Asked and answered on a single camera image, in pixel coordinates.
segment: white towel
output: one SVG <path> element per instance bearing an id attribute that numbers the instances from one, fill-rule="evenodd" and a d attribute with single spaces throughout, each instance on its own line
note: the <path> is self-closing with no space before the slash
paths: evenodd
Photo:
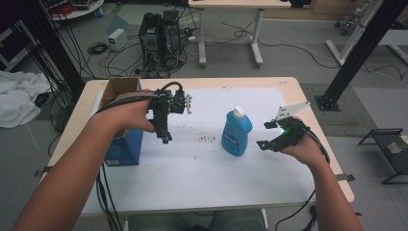
<path id="1" fill-rule="evenodd" d="M 40 112 L 34 103 L 50 90 L 44 74 L 0 71 L 0 127 L 23 125 Z"/>

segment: bottle label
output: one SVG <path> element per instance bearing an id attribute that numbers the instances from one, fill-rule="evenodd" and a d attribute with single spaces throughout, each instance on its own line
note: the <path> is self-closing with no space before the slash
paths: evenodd
<path id="1" fill-rule="evenodd" d="M 238 151 L 240 150 L 240 143 L 237 141 L 234 135 L 224 129 L 222 137 L 224 140 L 224 144 L 228 147 L 229 151 L 232 153 L 238 153 Z"/>

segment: wrist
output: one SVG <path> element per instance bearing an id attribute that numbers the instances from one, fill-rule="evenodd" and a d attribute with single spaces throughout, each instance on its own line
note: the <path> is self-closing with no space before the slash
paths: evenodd
<path id="1" fill-rule="evenodd" d="M 312 171 L 312 173 L 317 173 L 326 168 L 330 168 L 330 165 L 323 157 L 315 159 L 313 162 L 306 164 L 306 166 Z"/>
<path id="2" fill-rule="evenodd" d="M 103 112 L 93 115 L 89 119 L 89 124 L 99 127 L 104 133 L 114 136 L 122 129 L 122 125 L 114 116 Z"/>

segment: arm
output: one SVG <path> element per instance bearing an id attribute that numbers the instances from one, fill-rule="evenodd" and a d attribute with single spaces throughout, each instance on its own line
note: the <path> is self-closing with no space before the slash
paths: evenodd
<path id="1" fill-rule="evenodd" d="M 39 184 L 13 230 L 71 230 L 116 132 L 122 129 L 153 132 L 153 124 L 145 115 L 149 102 L 121 105 L 92 116 Z"/>
<path id="2" fill-rule="evenodd" d="M 363 230 L 316 142 L 309 136 L 283 153 L 305 164 L 315 179 L 319 230 Z"/>

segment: cloth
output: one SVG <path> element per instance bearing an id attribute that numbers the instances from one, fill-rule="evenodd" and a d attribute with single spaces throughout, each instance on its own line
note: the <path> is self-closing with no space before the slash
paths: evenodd
<path id="1" fill-rule="evenodd" d="M 210 226 L 193 228 L 178 213 L 129 216 L 131 231 L 265 231 L 261 210 L 215 211 Z"/>
<path id="2" fill-rule="evenodd" d="M 42 73 L 0 71 L 0 127 L 13 128 L 38 116 L 40 108 L 34 102 L 48 90 L 50 84 Z"/>

